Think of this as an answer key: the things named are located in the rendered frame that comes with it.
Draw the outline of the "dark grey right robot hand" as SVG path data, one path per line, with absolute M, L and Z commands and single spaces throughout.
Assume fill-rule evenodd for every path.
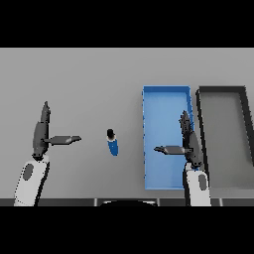
M 183 136 L 183 144 L 181 146 L 159 146 L 155 147 L 154 150 L 164 155 L 183 155 L 186 161 L 190 163 L 190 166 L 193 169 L 197 169 L 202 165 L 201 151 L 192 127 L 191 119 L 185 110 L 179 122 Z

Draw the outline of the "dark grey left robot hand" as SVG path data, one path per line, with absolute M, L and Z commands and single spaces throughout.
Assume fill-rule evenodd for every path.
M 33 137 L 33 154 L 36 161 L 41 161 L 48 152 L 49 146 L 70 145 L 80 141 L 80 136 L 50 136 L 51 109 L 48 102 L 44 103 L 41 118 L 37 122 Z

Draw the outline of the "blue bin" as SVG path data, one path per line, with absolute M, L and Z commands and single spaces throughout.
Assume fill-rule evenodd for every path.
M 156 147 L 182 146 L 180 118 L 183 111 L 193 121 L 188 85 L 144 85 L 143 153 L 147 191 L 182 190 L 184 155 L 164 155 Z

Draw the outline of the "dark grey bin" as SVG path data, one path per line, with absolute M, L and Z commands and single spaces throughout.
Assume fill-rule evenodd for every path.
M 204 168 L 214 190 L 254 190 L 254 128 L 244 85 L 200 86 Z

